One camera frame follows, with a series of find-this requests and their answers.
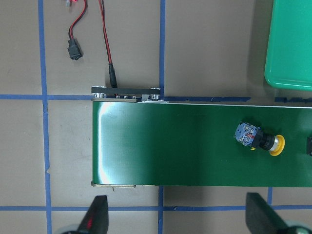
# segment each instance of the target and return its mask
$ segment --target tiled floor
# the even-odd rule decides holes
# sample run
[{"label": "tiled floor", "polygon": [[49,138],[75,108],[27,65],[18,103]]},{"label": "tiled floor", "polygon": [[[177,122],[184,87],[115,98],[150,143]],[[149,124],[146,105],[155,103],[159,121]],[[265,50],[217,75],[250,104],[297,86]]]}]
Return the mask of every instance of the tiled floor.
[{"label": "tiled floor", "polygon": [[[249,104],[312,96],[263,78],[273,0],[104,1],[120,87]],[[107,61],[96,0],[74,28],[84,56],[68,58],[67,30],[83,1],[65,2],[0,7],[1,233],[75,229],[96,195],[108,195],[109,234],[246,234],[246,192],[312,226],[311,188],[91,187],[90,87],[108,84]]]}]

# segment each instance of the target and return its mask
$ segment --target black connector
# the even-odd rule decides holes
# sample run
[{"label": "black connector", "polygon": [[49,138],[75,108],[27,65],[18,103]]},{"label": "black connector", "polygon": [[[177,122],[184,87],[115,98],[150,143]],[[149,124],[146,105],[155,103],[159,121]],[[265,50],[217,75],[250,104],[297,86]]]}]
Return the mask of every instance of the black connector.
[{"label": "black connector", "polygon": [[116,75],[115,75],[115,69],[112,63],[108,64],[108,72],[109,72],[109,80],[111,83],[112,88],[117,88],[117,81],[116,81]]},{"label": "black connector", "polygon": [[82,53],[80,51],[80,48],[76,44],[76,41],[74,38],[70,39],[68,41],[68,44],[69,44],[69,47],[67,49],[69,52],[69,57],[71,59],[78,60],[80,57],[82,57]]}]

